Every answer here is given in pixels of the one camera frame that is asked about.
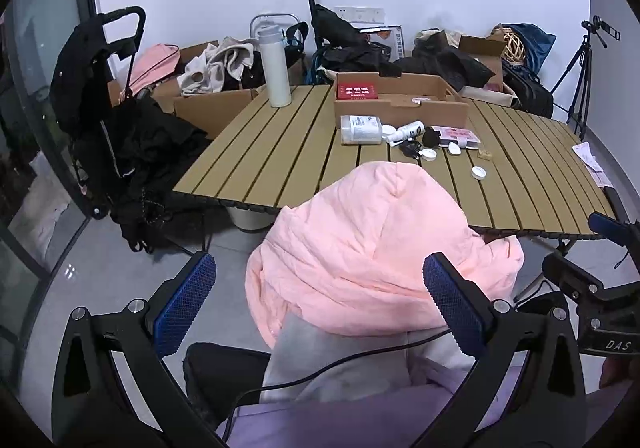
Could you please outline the person's right hand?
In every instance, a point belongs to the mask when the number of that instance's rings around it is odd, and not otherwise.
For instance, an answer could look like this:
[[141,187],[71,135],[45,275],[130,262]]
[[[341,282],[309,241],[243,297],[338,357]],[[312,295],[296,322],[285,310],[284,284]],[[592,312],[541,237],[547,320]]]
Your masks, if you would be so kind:
[[605,359],[602,364],[602,372],[599,380],[599,388],[614,385],[620,381],[631,378],[631,358],[621,356],[611,356]]

